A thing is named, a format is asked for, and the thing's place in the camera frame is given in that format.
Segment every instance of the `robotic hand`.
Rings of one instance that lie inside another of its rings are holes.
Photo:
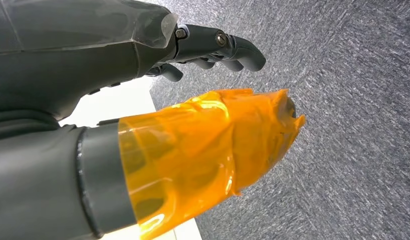
[[[265,64],[249,41],[219,29],[177,26],[168,9],[133,0],[0,1],[0,111],[56,120],[79,99],[141,76],[179,81],[171,63],[238,71]]]
[[[0,0],[0,240],[152,239],[253,184],[293,143],[287,91],[211,91],[159,112],[66,125],[79,99],[172,63],[259,71],[220,29],[133,0]]]

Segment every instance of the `joint screw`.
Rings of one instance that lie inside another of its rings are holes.
[[[217,33],[217,44],[220,47],[223,47],[225,46],[226,43],[227,43],[227,36],[225,36],[223,32]]]
[[[177,30],[175,31],[175,36],[176,36],[178,39],[185,39],[185,38],[187,37],[186,30],[184,30],[184,29],[182,29],[182,28],[177,29]]]

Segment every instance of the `translucent orange covering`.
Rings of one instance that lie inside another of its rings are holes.
[[[287,90],[211,91],[119,121],[119,144],[141,238],[157,237],[253,184],[293,143]]]

